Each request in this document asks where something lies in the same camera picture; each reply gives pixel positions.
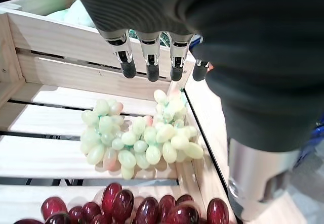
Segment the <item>white surface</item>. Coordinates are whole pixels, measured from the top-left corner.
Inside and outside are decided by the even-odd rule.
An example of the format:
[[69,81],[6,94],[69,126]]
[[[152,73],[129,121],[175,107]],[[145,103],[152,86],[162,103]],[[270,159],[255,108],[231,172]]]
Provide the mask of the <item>white surface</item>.
[[[80,142],[42,138],[0,137],[0,176],[25,178],[122,178],[120,165],[105,171],[87,163]],[[176,179],[174,164],[161,160],[147,170],[136,167],[135,178]]]
[[83,109],[92,109],[96,105],[98,99],[112,98],[124,105],[123,113],[140,115],[154,115],[155,113],[155,101],[35,83],[26,83],[11,97],[13,100],[23,102],[61,105]]

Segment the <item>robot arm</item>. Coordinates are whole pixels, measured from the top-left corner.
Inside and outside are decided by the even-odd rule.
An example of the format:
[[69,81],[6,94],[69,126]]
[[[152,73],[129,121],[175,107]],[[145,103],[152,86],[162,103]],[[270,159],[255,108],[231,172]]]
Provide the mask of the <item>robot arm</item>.
[[229,200],[255,219],[289,182],[298,149],[324,107],[324,0],[81,0],[135,76],[128,29],[137,31],[150,81],[158,79],[158,37],[171,35],[171,78],[179,80],[194,33],[198,71],[222,100],[229,152]]

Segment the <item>wooden slat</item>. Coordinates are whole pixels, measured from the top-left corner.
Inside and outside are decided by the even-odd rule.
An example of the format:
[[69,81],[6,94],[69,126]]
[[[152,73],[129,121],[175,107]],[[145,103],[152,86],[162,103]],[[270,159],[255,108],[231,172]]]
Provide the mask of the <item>wooden slat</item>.
[[[225,180],[228,180],[226,125],[220,98],[209,90],[205,80],[197,82],[192,76],[188,79],[185,89],[217,164]],[[209,181],[205,174],[201,174],[201,176]],[[307,221],[289,194],[285,193],[256,220],[249,222],[249,224],[264,223],[304,224]]]
[[0,81],[16,82],[22,79],[7,13],[0,10]]
[[[44,135],[80,136],[86,125],[82,110],[38,105],[5,103],[0,108],[0,130]],[[128,129],[132,116],[125,116],[122,130]]]
[[18,54],[18,59],[27,82],[146,100],[154,100],[156,89],[167,92],[170,85],[161,80],[152,83],[140,76],[128,79],[119,72],[75,65],[52,57]]
[[23,102],[54,104],[73,108],[92,109],[98,99],[116,99],[124,105],[123,113],[154,115],[156,102],[78,89],[26,83],[11,99]]
[[17,4],[22,7],[22,11],[38,15],[48,15],[58,10],[69,8],[73,0],[13,0],[0,4]]
[[[95,28],[72,25],[21,11],[6,10],[15,47],[120,68],[111,46]],[[146,73],[140,42],[130,38],[136,70]],[[194,63],[190,52],[186,63]],[[160,76],[170,80],[170,50],[161,46]]]
[[0,108],[23,86],[23,84],[25,84],[24,79],[14,83],[0,82]]
[[[122,178],[120,165],[105,171],[87,163],[79,141],[1,136],[0,176],[24,178]],[[135,168],[134,178],[176,179],[173,164],[161,160],[147,170]]]
[[220,198],[224,200],[227,206],[229,207],[228,209],[230,223],[235,224],[235,215],[232,209],[230,208],[229,201],[227,199],[227,195],[223,188],[222,182],[216,172],[215,166],[209,155],[206,143],[203,137],[201,136],[201,132],[199,131],[197,122],[193,116],[193,112],[189,105],[187,105],[186,121],[188,122],[188,124],[193,125],[198,129],[199,136],[196,139],[196,142],[203,148],[205,153],[203,159],[193,160],[194,176],[199,185],[200,194],[204,202],[205,209],[207,209],[211,199]]
[[[67,204],[68,210],[83,205],[102,193],[104,187],[36,187],[36,186],[0,186],[0,223],[9,224],[32,217],[42,220],[41,205],[50,196],[59,196]],[[165,194],[176,198],[182,193],[178,186],[124,187],[134,196],[154,196],[157,200]]]

